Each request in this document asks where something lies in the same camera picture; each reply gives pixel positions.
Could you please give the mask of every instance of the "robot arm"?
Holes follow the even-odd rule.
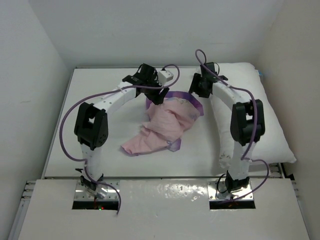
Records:
[[[205,65],[213,72],[215,71],[213,62],[205,63]],[[225,81],[228,80],[225,76],[221,76],[221,78]],[[194,74],[189,93],[196,93],[202,98],[209,98],[210,94],[213,94],[232,111],[230,132],[234,140],[234,149],[231,164],[226,173],[225,185],[229,193],[246,187],[249,183],[249,166],[254,148],[252,145],[246,158],[242,160],[253,132],[253,118],[247,119],[247,115],[253,116],[251,98],[248,94],[235,91],[219,82],[203,68],[201,68],[201,74]],[[258,117],[254,142],[257,142],[260,140],[260,136],[265,133],[265,120],[262,102],[258,99],[255,101]]]
[[[98,181],[103,177],[100,170],[101,146],[108,138],[108,117],[141,93],[156,105],[163,103],[169,88],[160,89],[160,87],[173,77],[174,75],[168,70],[162,69],[157,72],[154,67],[142,64],[134,75],[126,76],[111,91],[113,93],[101,97],[95,104],[84,102],[79,106],[74,133],[80,143],[83,158],[87,159],[86,168],[91,179]],[[90,178],[86,172],[82,172],[82,183],[95,191],[96,186]]]

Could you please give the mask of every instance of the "garment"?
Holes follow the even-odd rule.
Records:
[[[168,92],[162,104],[150,104],[147,100],[146,105],[149,107],[147,114],[150,121],[143,122],[140,133],[122,145],[130,155],[152,153],[164,148],[173,152],[179,150],[184,131],[190,129],[199,116],[203,116],[201,103],[187,92]]]

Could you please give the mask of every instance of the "wall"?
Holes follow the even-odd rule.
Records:
[[[27,0],[0,1],[0,240],[41,177],[70,73]]]
[[[297,181],[311,239],[320,236],[319,103],[320,1],[286,0],[265,41],[257,66],[297,163]]]
[[[283,0],[29,0],[66,63],[254,62]]]

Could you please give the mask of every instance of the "pink cloth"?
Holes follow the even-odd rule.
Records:
[[[174,143],[179,149],[180,137],[200,116],[194,105],[178,97],[165,99],[160,105],[152,103],[146,112],[150,121],[143,122],[140,133],[122,145],[130,155],[151,153]]]

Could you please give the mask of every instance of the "white cushion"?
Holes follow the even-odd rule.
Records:
[[[267,163],[294,163],[296,158],[290,150],[277,116],[268,102],[259,73],[250,63],[222,63],[220,75],[225,75],[228,82],[239,88],[248,89],[255,99],[263,103],[265,134],[253,149],[252,159],[263,159]],[[228,167],[234,152],[234,140],[230,133],[231,110],[216,96],[211,104],[220,137],[221,167]]]

